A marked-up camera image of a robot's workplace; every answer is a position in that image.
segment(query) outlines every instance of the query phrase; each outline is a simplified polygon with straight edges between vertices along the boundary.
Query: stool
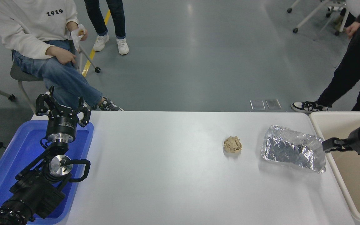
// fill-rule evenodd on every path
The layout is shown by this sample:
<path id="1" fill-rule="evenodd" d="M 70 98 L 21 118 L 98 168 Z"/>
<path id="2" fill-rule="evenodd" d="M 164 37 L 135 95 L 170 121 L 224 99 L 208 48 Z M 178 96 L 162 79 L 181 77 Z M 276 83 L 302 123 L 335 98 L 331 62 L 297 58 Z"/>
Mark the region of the stool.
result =
<path id="1" fill-rule="evenodd" d="M 30 106 L 33 113 L 36 113 L 36 107 L 32 104 L 30 101 L 29 96 L 27 95 L 26 91 L 23 88 L 23 81 L 42 81 L 42 78 L 37 78 L 31 74 L 23 72 L 18 65 L 13 63 L 11 69 L 10 69 L 10 76 L 17 80 L 19 84 L 19 89 L 22 91 L 24 98 L 26 99 L 27 104 Z"/>

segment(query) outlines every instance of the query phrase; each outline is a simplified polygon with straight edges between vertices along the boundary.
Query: white sneaker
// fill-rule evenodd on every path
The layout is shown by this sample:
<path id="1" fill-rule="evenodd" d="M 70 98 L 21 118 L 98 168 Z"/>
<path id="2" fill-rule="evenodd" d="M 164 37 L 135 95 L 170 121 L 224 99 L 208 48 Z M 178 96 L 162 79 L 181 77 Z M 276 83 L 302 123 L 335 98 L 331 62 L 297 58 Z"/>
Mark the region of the white sneaker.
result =
<path id="1" fill-rule="evenodd" d="M 116 38 L 116 42 L 117 42 L 117 48 L 119 49 L 119 54 L 126 55 L 127 53 L 129 53 L 129 46 L 127 46 L 127 42 L 125 38 L 123 39 Z"/>
<path id="2" fill-rule="evenodd" d="M 104 49 L 105 43 L 109 41 L 109 35 L 105 36 L 97 36 L 97 40 L 95 41 L 94 47 L 92 48 L 94 51 L 99 52 Z"/>

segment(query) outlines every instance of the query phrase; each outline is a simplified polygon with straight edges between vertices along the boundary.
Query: aluminum foil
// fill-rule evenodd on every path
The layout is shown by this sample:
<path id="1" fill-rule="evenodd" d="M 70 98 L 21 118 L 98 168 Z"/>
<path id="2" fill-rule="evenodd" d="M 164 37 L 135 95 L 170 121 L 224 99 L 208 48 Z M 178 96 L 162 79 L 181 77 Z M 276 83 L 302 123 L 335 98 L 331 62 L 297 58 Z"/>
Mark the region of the aluminum foil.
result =
<path id="1" fill-rule="evenodd" d="M 273 125 L 266 131 L 261 153 L 268 161 L 324 173 L 326 153 L 323 151 L 323 141 L 314 135 Z"/>

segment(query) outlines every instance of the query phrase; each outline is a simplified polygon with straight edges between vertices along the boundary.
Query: blue jeans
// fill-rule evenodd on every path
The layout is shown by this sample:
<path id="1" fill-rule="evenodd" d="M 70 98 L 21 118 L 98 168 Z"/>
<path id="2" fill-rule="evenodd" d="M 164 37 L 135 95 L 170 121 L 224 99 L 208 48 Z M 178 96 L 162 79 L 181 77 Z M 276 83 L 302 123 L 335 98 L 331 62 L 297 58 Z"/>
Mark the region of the blue jeans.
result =
<path id="1" fill-rule="evenodd" d="M 50 40 L 46 43 L 71 51 L 69 40 Z M 23 72 L 43 78 L 47 89 L 54 85 L 54 98 L 61 105 L 76 109 L 79 107 L 79 98 L 84 97 L 88 105 L 95 106 L 103 96 L 89 85 L 71 62 L 63 65 L 56 57 L 32 59 L 15 50 L 12 50 L 12 56 Z"/>
<path id="2" fill-rule="evenodd" d="M 86 3 L 86 9 L 88 17 L 94 26 L 95 32 L 99 36 L 104 36 L 108 29 L 105 25 L 104 17 L 100 10 L 99 0 L 84 0 Z M 124 21 L 124 10 L 122 0 L 106 0 L 107 6 L 112 15 L 113 24 L 115 25 L 115 34 L 117 39 L 123 39 L 126 37 L 126 26 Z"/>

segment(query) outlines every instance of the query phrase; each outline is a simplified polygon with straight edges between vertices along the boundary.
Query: white sweatshirt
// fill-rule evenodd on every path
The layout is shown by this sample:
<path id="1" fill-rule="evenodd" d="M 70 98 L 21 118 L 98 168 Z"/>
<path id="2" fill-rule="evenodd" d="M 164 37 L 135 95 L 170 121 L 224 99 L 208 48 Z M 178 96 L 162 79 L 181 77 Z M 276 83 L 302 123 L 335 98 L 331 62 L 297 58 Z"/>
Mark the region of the white sweatshirt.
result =
<path id="1" fill-rule="evenodd" d="M 78 24 L 73 0 L 0 0 L 2 44 L 33 59 L 46 59 L 43 41 L 66 40 L 66 24 Z"/>

